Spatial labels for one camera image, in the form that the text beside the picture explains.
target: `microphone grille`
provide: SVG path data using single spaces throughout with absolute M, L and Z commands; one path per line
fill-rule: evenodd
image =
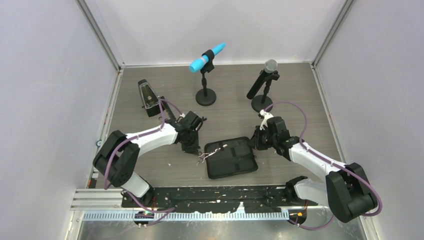
M 274 59 L 269 59 L 268 61 L 266 61 L 264 70 L 269 74 L 277 70 L 277 61 L 275 61 Z

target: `metal corner post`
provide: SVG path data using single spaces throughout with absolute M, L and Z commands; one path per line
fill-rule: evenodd
M 324 53 L 326 52 L 328 46 L 330 45 L 334 35 L 336 34 L 339 27 L 342 25 L 343 20 L 348 15 L 349 10 L 351 9 L 352 5 L 354 4 L 356 0 L 345 0 L 343 6 L 341 7 L 340 12 L 338 13 L 333 25 L 331 26 L 330 31 L 328 32 L 327 36 L 325 37 L 324 42 L 322 43 L 321 47 L 319 48 L 318 54 L 316 55 L 315 59 L 312 62 L 312 67 L 314 69 L 317 68 L 318 63 L 320 62 L 321 58 L 323 57 Z
M 106 52 L 106 55 L 110 59 L 112 65 L 115 67 L 117 71 L 119 71 L 121 69 L 121 65 L 118 63 L 116 56 L 114 55 L 111 47 L 106 41 L 106 38 L 104 34 L 102 33 L 102 30 L 100 29 L 97 21 L 95 20 L 93 13 L 90 11 L 90 8 L 87 5 L 86 0 L 75 0 L 75 2 L 78 4 L 79 8 L 81 9 L 81 12 L 84 14 L 85 18 L 87 19 L 88 24 L 91 26 L 95 36 L 97 37 L 100 45 Z

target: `black case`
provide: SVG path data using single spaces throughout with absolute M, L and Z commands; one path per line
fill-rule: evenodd
M 221 148 L 219 152 L 206 158 L 207 176 L 210 179 L 220 179 L 258 170 L 255 155 L 248 142 L 249 138 L 243 136 L 206 144 L 205 153 Z

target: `white panel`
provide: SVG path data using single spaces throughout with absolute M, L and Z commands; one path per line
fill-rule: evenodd
M 96 0 L 125 64 L 311 62 L 344 0 Z
M 346 159 L 382 197 L 384 240 L 424 235 L 423 13 L 422 0 L 356 1 L 318 66 Z
M 117 73 L 74 0 L 0 5 L 0 239 L 60 240 Z

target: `round black base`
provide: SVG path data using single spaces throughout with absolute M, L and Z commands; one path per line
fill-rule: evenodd
M 201 106 L 210 106 L 217 100 L 217 94 L 214 90 L 206 88 L 207 96 L 204 95 L 203 89 L 196 93 L 196 102 Z
M 269 105 L 273 104 L 273 101 L 271 100 L 271 98 L 269 98 L 268 96 L 265 98 L 265 103 L 261 103 L 262 101 L 262 95 L 257 95 L 252 99 L 252 108 L 253 110 L 255 110 L 257 113 L 259 113 L 262 109 L 265 109 L 266 107 L 268 107 Z M 273 107 L 270 107 L 268 110 L 266 110 L 267 112 L 271 112 L 271 110 L 273 109 Z

